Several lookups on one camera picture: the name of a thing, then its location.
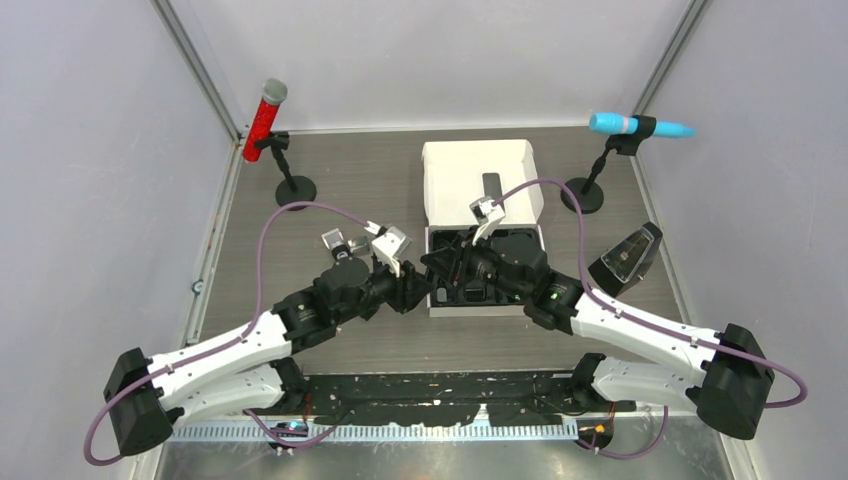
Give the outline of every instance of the red microphone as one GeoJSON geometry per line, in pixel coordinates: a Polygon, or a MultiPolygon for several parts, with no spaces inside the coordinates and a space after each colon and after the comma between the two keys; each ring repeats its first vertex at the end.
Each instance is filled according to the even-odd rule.
{"type": "Polygon", "coordinates": [[[280,104],[286,99],[288,93],[286,84],[276,78],[269,78],[262,86],[262,100],[259,102],[259,109],[256,110],[256,116],[253,117],[253,125],[250,126],[247,141],[244,142],[244,150],[241,152],[241,156],[248,162],[259,160],[259,154],[262,151],[254,144],[257,140],[271,134],[271,125],[277,116],[277,110],[280,109],[280,104]]]}

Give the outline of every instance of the gray microphone head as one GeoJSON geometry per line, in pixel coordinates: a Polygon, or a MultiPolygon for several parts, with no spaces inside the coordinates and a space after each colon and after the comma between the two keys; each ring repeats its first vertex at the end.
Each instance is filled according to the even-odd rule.
{"type": "Polygon", "coordinates": [[[271,105],[283,103],[288,94],[289,87],[276,78],[265,80],[265,85],[262,86],[262,99],[271,105]]]}

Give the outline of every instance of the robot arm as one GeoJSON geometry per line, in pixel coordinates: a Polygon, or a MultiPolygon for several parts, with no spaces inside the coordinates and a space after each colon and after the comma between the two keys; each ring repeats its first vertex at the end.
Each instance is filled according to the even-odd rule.
{"type": "Polygon", "coordinates": [[[291,355],[333,338],[349,320],[370,319],[383,303],[398,313],[415,308],[430,292],[430,284],[410,262],[398,260],[405,235],[393,228],[384,233],[387,246],[374,245],[373,271],[360,258],[334,254],[333,266],[312,286],[262,313],[246,336],[241,326],[149,358],[139,348],[122,354],[104,391],[107,401],[150,372],[165,368],[169,373],[131,392],[109,412],[121,454],[149,450],[174,428],[205,418],[280,404],[296,406],[305,382],[291,355]],[[241,341],[180,368],[171,367],[234,338],[241,341]]]}
{"type": "Polygon", "coordinates": [[[472,280],[489,283],[520,300],[524,313],[547,330],[602,340],[656,362],[628,363],[587,354],[575,369],[572,387],[575,399],[588,408],[604,401],[658,403],[696,412],[707,425],[727,435],[754,437],[773,372],[695,344],[707,341],[765,358],[751,332],[733,324],[724,332],[682,325],[593,289],[594,297],[616,308],[609,311],[586,294],[579,280],[551,269],[547,254],[531,239],[489,238],[501,208],[487,208],[490,203],[491,199],[483,198],[471,206],[480,227],[459,232],[450,246],[421,258],[429,273],[454,286],[472,280]],[[485,232],[478,235],[481,228],[485,232]],[[622,318],[623,312],[680,331],[692,341],[622,318]]]}

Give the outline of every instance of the white wall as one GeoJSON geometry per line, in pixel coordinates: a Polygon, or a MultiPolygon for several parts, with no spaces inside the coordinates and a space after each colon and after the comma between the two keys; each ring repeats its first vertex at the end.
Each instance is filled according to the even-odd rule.
{"type": "Polygon", "coordinates": [[[632,110],[689,1],[175,3],[239,120],[276,76],[290,96],[275,128],[312,130],[585,124],[632,110]]]}
{"type": "Polygon", "coordinates": [[[85,430],[117,355],[175,346],[230,142],[149,2],[0,8],[0,477],[126,478],[85,430]]]}
{"type": "Polygon", "coordinates": [[[751,329],[810,386],[763,415],[768,479],[848,469],[846,22],[846,2],[713,2],[648,108],[698,128],[641,151],[697,323],[751,329]]]}

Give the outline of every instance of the blue microphone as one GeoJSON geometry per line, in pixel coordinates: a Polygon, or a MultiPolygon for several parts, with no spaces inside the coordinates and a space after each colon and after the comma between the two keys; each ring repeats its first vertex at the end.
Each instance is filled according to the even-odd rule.
{"type": "MultiPolygon", "coordinates": [[[[631,134],[639,126],[639,120],[617,113],[596,113],[589,119],[589,129],[606,135],[631,134]]],[[[655,137],[685,138],[695,135],[695,129],[679,123],[657,121],[655,137]]]]}

